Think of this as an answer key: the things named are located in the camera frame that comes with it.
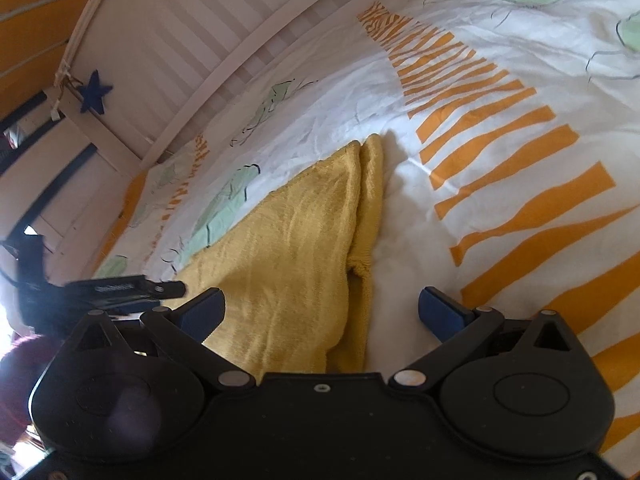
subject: screw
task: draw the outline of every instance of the screw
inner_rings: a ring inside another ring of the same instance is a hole
[[[229,388],[239,388],[241,386],[246,386],[249,384],[251,380],[251,376],[247,372],[243,372],[242,370],[229,370],[226,372],[222,372],[218,376],[218,382],[223,386],[228,386]]]
[[[401,386],[422,386],[427,382],[427,376],[418,370],[400,370],[394,380]]]

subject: wooden ceiling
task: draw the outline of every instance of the wooden ceiling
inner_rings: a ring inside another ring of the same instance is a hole
[[[53,83],[87,0],[0,0],[0,119]]]

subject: dark blue stripe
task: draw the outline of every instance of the dark blue stripe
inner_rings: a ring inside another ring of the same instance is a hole
[[[40,196],[35,200],[28,211],[20,218],[18,223],[14,226],[11,234],[9,234],[7,240],[14,240],[16,237],[24,233],[24,230],[30,225],[39,215],[44,208],[53,200],[53,198],[60,192],[69,179],[74,176],[74,173],[78,171],[86,162],[98,151],[98,148],[94,144],[89,144],[82,152],[76,155],[76,158],[66,165],[66,168],[54,178]]]
[[[13,112],[7,115],[7,117],[0,121],[0,134],[12,124],[17,123],[26,114],[31,112],[31,110],[33,110],[36,106],[41,105],[46,100],[47,95],[44,92],[38,92],[30,99],[23,102]]]
[[[65,118],[65,115],[60,112],[60,121]],[[46,134],[50,129],[52,129],[56,124],[60,121],[53,121],[49,119],[46,123],[40,126],[37,130],[35,130],[29,137],[23,140],[23,142],[18,146],[15,150],[11,150],[6,156],[0,160],[0,176],[9,169],[9,167],[16,161],[20,156],[26,152],[31,146],[33,146],[39,139],[41,139],[44,134]]]

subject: yellow towel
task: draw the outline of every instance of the yellow towel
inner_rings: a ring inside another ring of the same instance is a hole
[[[265,372],[359,372],[382,211],[382,143],[350,142],[270,193],[177,279],[182,304],[210,286],[226,317],[204,344]]]

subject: blue star decoration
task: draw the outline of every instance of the blue star decoration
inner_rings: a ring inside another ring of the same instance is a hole
[[[82,96],[80,113],[84,114],[87,110],[93,108],[98,115],[104,115],[102,98],[113,90],[113,86],[101,85],[100,75],[97,70],[92,72],[91,77],[89,78],[89,84],[79,86],[77,90]]]

